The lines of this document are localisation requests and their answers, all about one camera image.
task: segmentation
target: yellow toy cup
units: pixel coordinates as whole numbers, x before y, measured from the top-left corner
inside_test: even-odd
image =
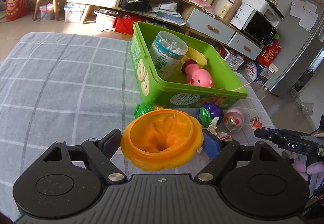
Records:
[[[163,109],[132,121],[124,131],[120,147],[135,166],[160,171],[190,161],[203,140],[203,128],[194,117]]]
[[[193,59],[194,61],[196,61],[200,69],[207,65],[207,59],[205,55],[191,47],[188,48],[187,53],[183,56],[181,64],[184,64],[184,62],[186,62],[188,59]]]

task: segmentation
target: black bag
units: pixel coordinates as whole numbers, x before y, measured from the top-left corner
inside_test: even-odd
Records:
[[[148,7],[149,0],[121,0],[123,10],[144,12]]]

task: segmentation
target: green plastic box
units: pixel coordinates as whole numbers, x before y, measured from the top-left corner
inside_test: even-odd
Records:
[[[228,109],[239,99],[247,97],[245,88],[231,91],[241,87],[242,83],[210,44],[143,22],[134,23],[133,28],[131,57],[144,103],[156,103],[167,108],[198,108],[204,102],[214,102],[221,108]],[[208,70],[213,77],[213,87],[224,87],[226,90],[187,85],[186,77],[181,72],[181,64],[177,66],[168,81],[162,80],[148,52],[148,48],[160,31],[168,31],[180,37],[188,47],[203,53],[207,57],[207,65],[204,69]]]

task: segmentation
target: pink pig toy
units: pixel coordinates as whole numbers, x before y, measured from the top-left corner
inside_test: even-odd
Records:
[[[197,62],[193,59],[187,60],[181,69],[183,74],[187,75],[188,84],[200,87],[211,88],[213,79],[209,72],[205,69],[200,69]]]

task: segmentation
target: purple grape toy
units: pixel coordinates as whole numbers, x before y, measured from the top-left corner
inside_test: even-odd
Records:
[[[224,117],[224,111],[215,103],[204,103],[197,111],[197,120],[207,128],[212,120],[216,117],[219,118],[217,124],[221,123]]]

